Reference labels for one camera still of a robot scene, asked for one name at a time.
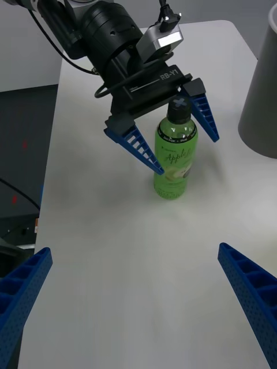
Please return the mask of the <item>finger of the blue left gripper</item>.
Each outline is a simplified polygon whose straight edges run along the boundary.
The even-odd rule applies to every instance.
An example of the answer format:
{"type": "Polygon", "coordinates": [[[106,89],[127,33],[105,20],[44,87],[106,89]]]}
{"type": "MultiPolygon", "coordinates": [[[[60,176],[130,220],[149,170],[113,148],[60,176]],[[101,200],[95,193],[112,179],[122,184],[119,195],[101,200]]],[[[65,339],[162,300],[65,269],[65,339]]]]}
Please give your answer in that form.
{"type": "Polygon", "coordinates": [[[219,133],[208,103],[205,86],[200,78],[185,77],[181,93],[186,96],[192,107],[192,115],[213,142],[219,140],[219,133]]]}
{"type": "Polygon", "coordinates": [[[158,175],[164,174],[164,169],[129,114],[112,115],[105,124],[106,136],[158,175]]]}

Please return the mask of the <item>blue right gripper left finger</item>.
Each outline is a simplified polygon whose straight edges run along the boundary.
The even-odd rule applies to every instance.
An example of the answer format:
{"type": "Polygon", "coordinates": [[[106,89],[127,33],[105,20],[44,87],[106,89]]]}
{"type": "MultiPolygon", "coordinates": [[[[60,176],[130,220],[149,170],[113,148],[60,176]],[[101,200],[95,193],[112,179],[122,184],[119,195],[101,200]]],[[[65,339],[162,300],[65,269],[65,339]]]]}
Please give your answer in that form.
{"type": "Polygon", "coordinates": [[[8,366],[52,264],[45,247],[1,280],[0,368],[8,366]]]}

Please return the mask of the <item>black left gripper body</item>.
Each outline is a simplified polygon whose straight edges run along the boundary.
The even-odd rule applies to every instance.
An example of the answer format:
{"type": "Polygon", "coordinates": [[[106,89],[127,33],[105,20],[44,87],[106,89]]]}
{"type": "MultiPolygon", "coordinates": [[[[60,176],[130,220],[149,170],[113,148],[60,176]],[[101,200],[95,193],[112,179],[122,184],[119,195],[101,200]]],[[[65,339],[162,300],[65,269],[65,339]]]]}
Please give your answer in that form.
{"type": "Polygon", "coordinates": [[[127,112],[136,119],[175,96],[192,77],[168,61],[173,55],[143,63],[137,51],[123,50],[110,58],[104,66],[104,84],[111,90],[111,115],[127,112]]]}

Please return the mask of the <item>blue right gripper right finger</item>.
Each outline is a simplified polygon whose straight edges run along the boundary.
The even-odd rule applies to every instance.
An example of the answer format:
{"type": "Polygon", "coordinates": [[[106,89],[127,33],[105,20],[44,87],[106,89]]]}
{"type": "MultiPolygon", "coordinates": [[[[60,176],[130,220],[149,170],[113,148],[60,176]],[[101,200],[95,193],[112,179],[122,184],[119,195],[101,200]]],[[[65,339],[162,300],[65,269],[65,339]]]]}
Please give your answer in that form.
{"type": "Polygon", "coordinates": [[[270,368],[277,368],[277,279],[221,243],[218,261],[244,311],[270,368]]]}

